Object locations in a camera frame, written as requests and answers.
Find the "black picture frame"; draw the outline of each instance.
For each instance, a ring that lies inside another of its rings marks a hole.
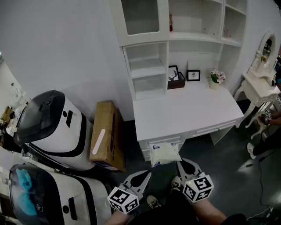
[[[177,70],[177,78],[179,79],[179,69],[177,68],[177,65],[169,65],[169,68],[176,68]],[[169,77],[170,77],[170,74],[169,74],[169,71],[168,71],[168,81],[174,81],[174,80],[169,80]]]
[[[190,79],[189,73],[198,72],[198,79]],[[186,81],[200,81],[200,70],[187,70],[186,71]]]

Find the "small potted plant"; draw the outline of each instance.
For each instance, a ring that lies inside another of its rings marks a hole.
[[[209,80],[210,88],[214,90],[218,89],[219,85],[223,83],[225,79],[226,77],[223,71],[213,69],[211,71],[211,79]]]

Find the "white desk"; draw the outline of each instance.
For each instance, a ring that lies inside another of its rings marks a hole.
[[[216,144],[244,116],[224,87],[212,90],[208,80],[186,82],[184,88],[167,90],[163,97],[133,102],[137,140],[145,160],[149,143],[176,142],[211,134]]]
[[[245,80],[236,91],[234,99],[237,100],[240,93],[244,92],[247,99],[251,101],[249,108],[244,114],[244,119],[251,114],[255,107],[260,107],[264,103],[270,102],[270,104],[266,105],[266,107],[263,107],[262,110],[270,108],[280,91],[277,86],[270,86],[264,78],[253,80],[247,73],[243,73],[243,77],[245,78]],[[243,119],[240,120],[236,127],[240,126],[240,123],[243,121]]]

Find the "gray floor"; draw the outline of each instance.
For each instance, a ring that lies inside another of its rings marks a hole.
[[[258,157],[251,160],[245,148],[255,127],[245,129],[245,123],[239,129],[231,131],[217,144],[213,145],[209,135],[187,139],[180,155],[199,164],[209,174],[215,185],[210,201],[227,216],[243,213],[253,216],[267,207],[259,203],[261,186]],[[170,163],[151,169],[150,162],[144,162],[135,133],[134,121],[126,122],[127,172],[113,173],[111,177],[119,184],[134,172],[149,169],[152,178],[148,184],[147,195],[154,195],[161,204],[165,204],[170,192],[170,182],[177,175],[176,164]],[[263,204],[281,209],[281,150],[261,162],[262,182],[264,186]],[[142,204],[140,211],[148,210]]]

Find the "photo frame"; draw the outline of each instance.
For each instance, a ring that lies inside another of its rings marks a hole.
[[[200,81],[200,70],[187,70],[186,81]]]
[[[179,80],[179,69],[177,65],[169,65],[168,81]]]

